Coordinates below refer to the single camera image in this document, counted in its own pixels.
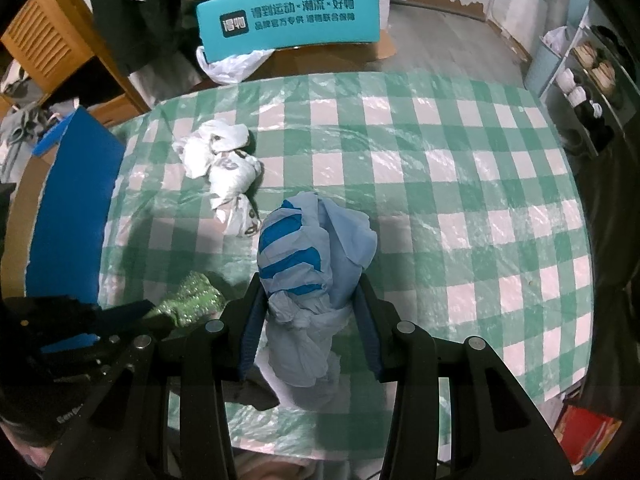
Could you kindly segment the person's left hand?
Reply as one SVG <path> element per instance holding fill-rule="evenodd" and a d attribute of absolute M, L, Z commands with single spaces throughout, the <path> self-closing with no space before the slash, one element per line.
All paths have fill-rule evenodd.
<path fill-rule="evenodd" d="M 40 471 L 44 471 L 58 444 L 55 438 L 43 436 L 29 426 L 1 419 L 1 430 L 22 459 Z"/>

